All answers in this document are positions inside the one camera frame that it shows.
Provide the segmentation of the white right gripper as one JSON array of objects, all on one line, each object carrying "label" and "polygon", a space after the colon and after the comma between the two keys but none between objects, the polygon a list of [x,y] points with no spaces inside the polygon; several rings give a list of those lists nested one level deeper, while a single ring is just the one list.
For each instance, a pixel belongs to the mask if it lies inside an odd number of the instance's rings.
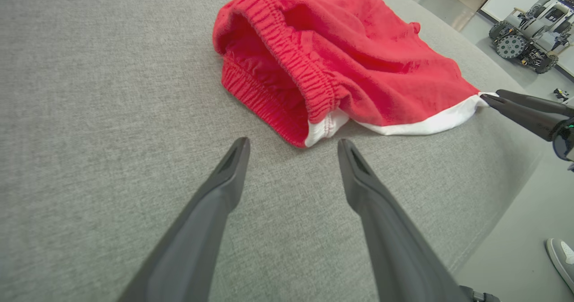
[{"label": "white right gripper", "polygon": [[480,98],[500,114],[539,138],[551,142],[555,155],[574,161],[574,109],[561,102],[499,89]]}]

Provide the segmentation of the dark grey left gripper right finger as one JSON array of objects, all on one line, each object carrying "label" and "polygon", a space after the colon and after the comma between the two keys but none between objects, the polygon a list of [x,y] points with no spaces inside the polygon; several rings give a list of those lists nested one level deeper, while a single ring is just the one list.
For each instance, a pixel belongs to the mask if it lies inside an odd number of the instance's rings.
[{"label": "dark grey left gripper right finger", "polygon": [[455,282],[350,140],[339,140],[338,159],[347,202],[361,218],[379,300],[470,302],[471,290]]}]

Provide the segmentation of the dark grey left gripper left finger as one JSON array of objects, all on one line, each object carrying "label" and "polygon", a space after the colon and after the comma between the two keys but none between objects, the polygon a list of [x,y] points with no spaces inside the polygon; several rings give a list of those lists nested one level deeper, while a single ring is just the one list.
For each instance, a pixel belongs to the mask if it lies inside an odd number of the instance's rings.
[{"label": "dark grey left gripper left finger", "polygon": [[121,302],[206,302],[229,214],[238,206],[250,140],[238,138],[119,297]]}]

